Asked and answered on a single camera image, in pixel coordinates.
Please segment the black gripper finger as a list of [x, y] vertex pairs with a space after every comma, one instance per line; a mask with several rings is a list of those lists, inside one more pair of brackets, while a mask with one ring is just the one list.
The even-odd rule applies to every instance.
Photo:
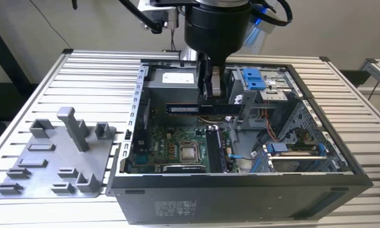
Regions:
[[222, 70], [219, 66], [212, 68], [212, 95], [222, 96]]
[[198, 87], [199, 98], [198, 102], [202, 105], [211, 104], [212, 95], [212, 64], [208, 56], [204, 53], [198, 54]]

